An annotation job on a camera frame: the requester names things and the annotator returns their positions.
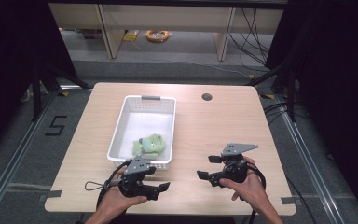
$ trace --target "green plush toy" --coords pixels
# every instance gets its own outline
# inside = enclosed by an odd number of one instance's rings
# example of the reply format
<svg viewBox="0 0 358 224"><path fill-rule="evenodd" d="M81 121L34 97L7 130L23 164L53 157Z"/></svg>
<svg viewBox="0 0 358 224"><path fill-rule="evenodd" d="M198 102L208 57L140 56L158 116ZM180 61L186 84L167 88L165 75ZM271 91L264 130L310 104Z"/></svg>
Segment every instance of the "green plush toy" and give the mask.
<svg viewBox="0 0 358 224"><path fill-rule="evenodd" d="M153 133L152 135L140 138L138 141L133 141L132 155L140 155L144 159L156 159L164 150L164 142L160 134Z"/></svg>

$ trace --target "human hand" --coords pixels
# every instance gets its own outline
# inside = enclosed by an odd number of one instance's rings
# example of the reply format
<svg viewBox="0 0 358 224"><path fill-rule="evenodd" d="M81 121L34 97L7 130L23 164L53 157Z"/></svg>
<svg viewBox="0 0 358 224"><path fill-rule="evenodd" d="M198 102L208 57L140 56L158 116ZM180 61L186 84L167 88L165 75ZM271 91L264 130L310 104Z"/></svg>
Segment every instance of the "human hand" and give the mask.
<svg viewBox="0 0 358 224"><path fill-rule="evenodd" d="M117 172L113 179L118 179L124 169ZM112 187L104 194L97 211L87 220L86 224L105 224L118 217L129 207L147 201L145 196L125 197L118 187Z"/></svg>
<svg viewBox="0 0 358 224"><path fill-rule="evenodd" d="M243 158L250 163L249 165L255 165L255 161L251 158L246 156ZM235 191L231 200L235 201L241 197L265 219L266 223L282 223L255 171L248 169L246 174L246 179L242 183L222 178L220 184Z"/></svg>

